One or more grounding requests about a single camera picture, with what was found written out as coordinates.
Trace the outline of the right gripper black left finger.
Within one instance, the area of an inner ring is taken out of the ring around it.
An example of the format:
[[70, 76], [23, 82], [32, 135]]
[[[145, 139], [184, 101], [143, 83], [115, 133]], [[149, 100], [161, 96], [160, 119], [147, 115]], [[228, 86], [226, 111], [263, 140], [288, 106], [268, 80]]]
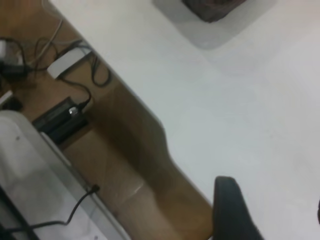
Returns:
[[218, 176], [214, 182], [212, 209], [214, 240], [262, 240], [236, 180]]

